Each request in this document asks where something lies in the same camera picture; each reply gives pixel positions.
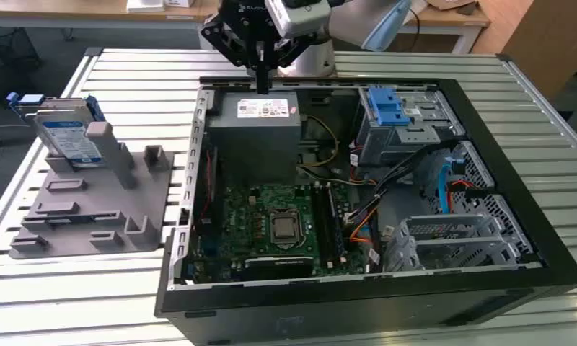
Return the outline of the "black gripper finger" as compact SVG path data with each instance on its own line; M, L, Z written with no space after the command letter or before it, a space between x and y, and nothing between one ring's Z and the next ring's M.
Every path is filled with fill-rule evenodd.
M263 93L269 93L274 70L287 67L305 49L315 42L315 33L297 38L281 39L278 34L269 35L263 40Z
M263 93L263 66L253 28L247 19L231 17L223 19L217 14L205 22L201 33L229 62L250 71L250 75L255 79L257 93Z

